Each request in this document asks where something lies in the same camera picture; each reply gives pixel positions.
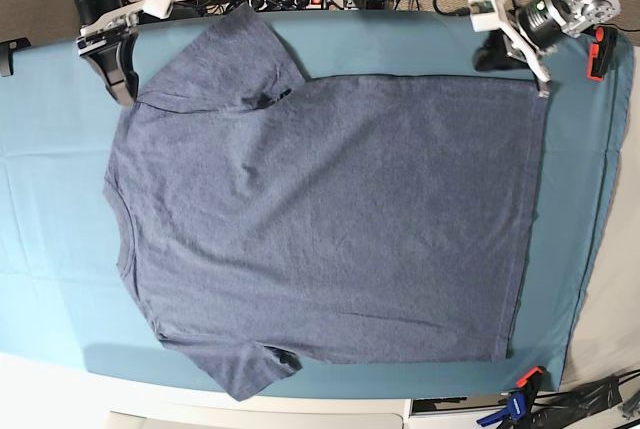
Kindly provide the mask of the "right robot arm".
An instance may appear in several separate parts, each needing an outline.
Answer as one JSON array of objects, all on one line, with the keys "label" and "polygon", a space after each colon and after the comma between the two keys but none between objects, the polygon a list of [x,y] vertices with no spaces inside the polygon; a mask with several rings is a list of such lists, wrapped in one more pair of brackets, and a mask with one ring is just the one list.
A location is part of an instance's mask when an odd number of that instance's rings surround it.
[{"label": "right robot arm", "polygon": [[134,103],[139,77],[133,68],[139,11],[124,0],[73,0],[80,20],[79,56],[101,77],[120,105]]}]

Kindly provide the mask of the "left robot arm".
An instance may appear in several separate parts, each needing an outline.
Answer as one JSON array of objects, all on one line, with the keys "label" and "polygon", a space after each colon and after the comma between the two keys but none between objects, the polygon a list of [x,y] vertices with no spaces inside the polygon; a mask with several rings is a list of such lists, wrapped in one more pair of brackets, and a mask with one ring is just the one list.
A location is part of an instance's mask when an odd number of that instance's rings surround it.
[{"label": "left robot arm", "polygon": [[564,37],[593,37],[588,46],[586,77],[600,82],[611,64],[617,31],[606,23],[621,12],[619,0],[467,0],[472,28],[488,34],[473,56],[479,72],[528,69],[539,95],[551,81],[542,58]]}]

